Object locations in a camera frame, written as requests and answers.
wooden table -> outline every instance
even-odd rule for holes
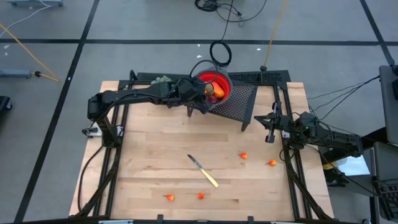
[[[103,82],[101,91],[116,90],[118,82]],[[308,110],[303,83],[288,83],[292,111]],[[272,87],[259,86],[253,116],[271,112]],[[280,133],[275,143],[265,143],[268,131],[252,119],[245,132],[241,123],[184,106],[168,109],[150,103],[129,105],[126,132],[119,165],[111,218],[167,220],[292,221],[285,164],[279,159]],[[100,147],[99,137],[89,139],[82,167]],[[248,159],[238,154],[246,152]],[[216,189],[187,157],[195,157],[219,183]],[[98,186],[104,149],[89,164],[83,179],[82,204]],[[314,199],[333,216],[320,157],[313,149],[301,150],[307,188]],[[266,165],[276,159],[277,165]],[[302,196],[296,188],[300,216],[305,217]],[[197,199],[203,192],[205,198]],[[173,194],[169,202],[163,195]],[[70,214],[77,213],[77,188]],[[101,204],[104,213],[106,199]]]

yellow cable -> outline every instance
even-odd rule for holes
[[[40,76],[43,76],[43,77],[45,77],[45,78],[49,78],[49,79],[54,80],[54,81],[56,81],[56,82],[60,82],[60,80],[58,80],[58,79],[56,79],[56,78],[53,78],[53,77],[51,77],[51,76],[49,76],[49,75],[44,75],[44,74],[41,74],[41,73],[40,73]]]
[[[279,24],[280,24],[280,19],[282,18],[283,14],[284,14],[284,12],[285,12],[286,4],[287,4],[287,0],[285,0],[285,2],[284,2],[284,6],[283,6],[283,8],[282,8],[282,10],[281,10],[281,12],[280,12],[280,14],[279,14],[279,17],[278,17],[278,21],[276,22],[275,27],[274,27],[274,30],[272,31],[271,39],[270,39],[269,45],[268,45],[267,57],[266,57],[266,61],[264,62],[264,66],[267,65],[268,57],[269,57],[269,54],[271,53],[272,40],[274,39],[276,30],[278,29],[278,26],[279,26]]]
[[[39,63],[44,69],[46,69],[50,74],[54,77],[52,80],[59,82],[60,80],[54,75],[54,73],[51,71],[51,69],[47,68],[39,59],[33,55],[25,45],[23,45],[14,34],[9,32],[2,24],[0,24],[0,27],[4,29],[37,63]]]

knife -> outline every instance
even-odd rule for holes
[[[203,166],[200,165],[200,163],[191,155],[188,154],[188,157],[192,160],[192,162],[200,169],[200,171],[207,177],[207,179],[215,186],[215,188],[218,187],[217,181],[211,177],[210,174],[208,174],[204,169]]]

knife handle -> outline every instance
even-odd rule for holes
[[[218,183],[215,179],[211,177],[210,174],[208,174],[204,169],[200,169],[200,171],[207,177],[207,179],[215,186],[215,188],[218,187]]]

gray floor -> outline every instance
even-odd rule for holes
[[[39,12],[11,31],[26,39],[79,39],[92,3],[92,0],[65,0],[63,8]],[[247,0],[236,1],[234,5],[245,17],[250,17],[262,3]],[[398,2],[367,0],[367,3],[384,39],[398,41],[394,22],[398,19],[395,10]],[[244,27],[230,24],[225,39],[269,39],[282,4],[268,0],[264,11]],[[35,9],[12,7],[1,1],[0,22],[8,26]],[[216,13],[197,10],[193,0],[101,0],[88,38],[219,39],[224,26]],[[275,39],[377,41],[357,0],[289,1]],[[0,129],[0,223],[15,218],[77,44],[27,44],[27,47],[61,82],[43,78],[0,79],[0,95],[10,96],[14,103]],[[230,47],[233,52],[230,72],[256,71],[264,63],[267,45]],[[25,221],[67,217],[86,142],[80,130],[89,125],[86,102],[98,92],[103,80],[125,79],[130,69],[188,73],[197,61],[210,57],[208,48],[205,44],[86,44]],[[398,60],[398,47],[389,50]],[[223,49],[216,47],[215,52],[220,60],[226,58]],[[307,96],[368,80],[377,76],[378,67],[384,64],[386,59],[379,46],[274,45],[268,61],[270,70],[289,70],[292,81],[304,82]],[[17,44],[0,44],[0,67],[42,71]],[[333,97],[312,100],[310,104],[316,107]],[[317,115],[322,116],[330,109],[331,106],[319,109]],[[380,84],[372,82],[358,90],[325,122],[358,134],[384,126]],[[349,222],[369,218],[367,197],[338,189],[330,189],[330,195],[336,218]]]

